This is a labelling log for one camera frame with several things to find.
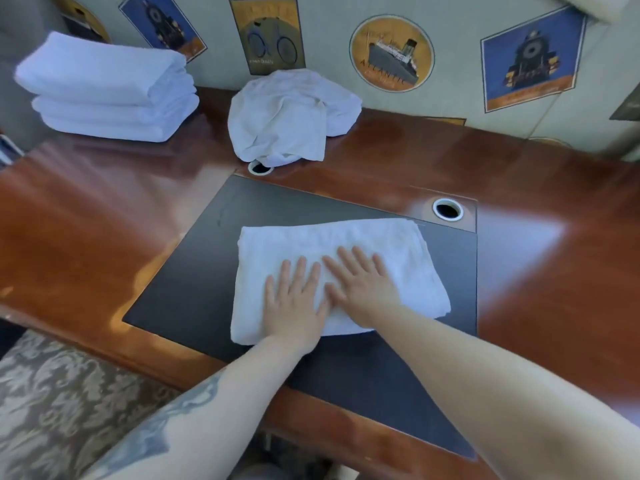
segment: glossy wood surface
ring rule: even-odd
[[[60,135],[0,173],[11,318],[182,389],[222,364],[121,319],[226,178],[230,94],[166,144]],[[412,217],[477,200],[479,333],[640,424],[640,169],[425,118],[364,111],[322,163],[265,181]],[[481,462],[284,388],[264,427],[374,477],[495,478]]]

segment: black desk mat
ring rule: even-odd
[[[230,338],[237,241],[243,226],[384,217],[398,216],[231,176],[124,322],[231,362],[249,349]],[[451,313],[440,320],[476,335],[476,234],[414,220],[451,300]],[[323,337],[287,384],[452,452],[475,455],[409,367],[375,332]]]

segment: person's left hand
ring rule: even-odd
[[[298,259],[293,281],[289,284],[291,263],[286,260],[280,268],[278,290],[275,279],[267,278],[264,286],[264,333],[267,337],[283,340],[286,346],[294,347],[300,355],[311,352],[322,336],[324,320],[331,308],[324,298],[318,311],[314,309],[314,297],[320,278],[320,263],[311,266],[311,274],[304,283],[307,259]]]

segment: round hole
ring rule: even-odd
[[[455,200],[439,198],[433,203],[433,213],[444,221],[459,221],[465,215],[465,209]]]
[[[268,175],[273,171],[273,167],[264,166],[258,160],[254,160],[249,163],[249,173],[252,175],[257,175],[258,177],[262,177],[264,175]]]

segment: tattoo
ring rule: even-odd
[[[223,372],[224,369],[213,374],[143,421],[98,460],[87,475],[95,480],[104,479],[140,460],[168,452],[170,445],[164,429],[169,420],[212,402],[218,393],[218,382]]]

